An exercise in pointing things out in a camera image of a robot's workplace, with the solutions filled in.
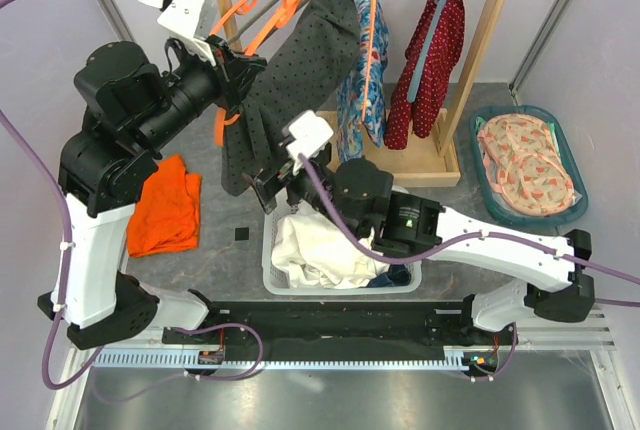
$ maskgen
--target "white basket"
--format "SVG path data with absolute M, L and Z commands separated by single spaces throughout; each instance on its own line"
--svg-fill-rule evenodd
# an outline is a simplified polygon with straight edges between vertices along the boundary
M 422 281 L 422 262 L 407 265 L 411 273 L 411 282 L 403 287 L 382 288 L 290 288 L 287 274 L 271 265 L 271 252 L 278 233 L 278 221 L 291 213 L 292 208 L 286 203 L 286 193 L 280 192 L 276 197 L 276 209 L 264 218 L 264 236 L 262 240 L 262 280 L 266 289 L 275 295 L 307 295 L 332 296 L 343 295 L 381 295 L 389 293 L 413 292 Z

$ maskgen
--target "wooden clothing rack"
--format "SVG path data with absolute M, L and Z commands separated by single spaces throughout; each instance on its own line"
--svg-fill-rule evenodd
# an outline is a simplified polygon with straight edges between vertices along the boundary
M 460 168 L 453 144 L 453 135 L 480 69 L 504 1 L 485 1 L 456 86 L 452 107 L 448 111 L 440 112 L 438 121 L 429 137 L 420 139 L 412 134 L 405 150 L 378 148 L 368 138 L 364 139 L 364 152 L 367 159 L 375 163 L 381 170 L 393 173 L 394 181 L 398 185 L 405 187 L 452 187 L 460 180 Z M 217 2 L 221 15 L 224 15 L 233 5 L 231 0 L 217 0 Z M 231 17 L 225 23 L 224 30 L 227 38 L 237 33 L 238 27 L 235 17 Z M 234 45 L 234 49 L 242 49 L 239 41 Z M 336 113 L 327 112 L 324 116 L 335 129 Z M 332 165 L 337 166 L 335 151 Z

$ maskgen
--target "black square marker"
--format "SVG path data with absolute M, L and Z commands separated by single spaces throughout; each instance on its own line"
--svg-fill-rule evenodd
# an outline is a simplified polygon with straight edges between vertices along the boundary
M 249 227 L 236 228 L 236 242 L 249 240 Z

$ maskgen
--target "gray floor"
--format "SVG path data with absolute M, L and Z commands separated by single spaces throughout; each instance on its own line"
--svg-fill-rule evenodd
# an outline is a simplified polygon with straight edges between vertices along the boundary
M 129 403 L 85 395 L 76 430 L 609 430 L 592 366 L 518 353 L 493 383 L 435 372 L 265 371 L 240 382 L 178 379 Z M 91 371 L 123 398 L 175 370 Z
M 453 88 L 449 91 L 449 95 L 452 94 Z M 410 189 L 411 192 L 438 200 L 471 217 L 492 221 L 480 194 L 467 123 L 469 114 L 482 106 L 512 104 L 506 84 L 475 85 L 456 134 L 462 173 L 459 184 L 453 188 Z M 264 215 L 253 192 L 247 191 L 234 198 L 220 187 L 220 151 L 213 146 L 211 138 L 213 115 L 214 112 L 203 115 L 164 150 L 166 156 L 181 154 L 189 171 L 203 176 L 199 248 L 178 254 L 130 259 L 127 272 L 158 287 L 173 290 L 195 288 L 212 300 L 291 298 L 270 294 L 262 283 Z M 250 239 L 235 242 L 236 227 L 249 227 Z M 547 229 L 539 233 L 554 232 L 555 229 Z M 494 290 L 508 278 L 457 263 L 424 262 L 420 287 L 415 292 L 387 299 L 459 300 L 470 293 Z

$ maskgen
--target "orange cloth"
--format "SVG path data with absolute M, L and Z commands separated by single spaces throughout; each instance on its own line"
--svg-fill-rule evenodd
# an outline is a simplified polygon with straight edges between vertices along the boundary
M 201 182 L 201 175 L 187 174 L 180 155 L 158 164 L 158 171 L 144 183 L 127 227 L 129 255 L 144 257 L 198 247 Z

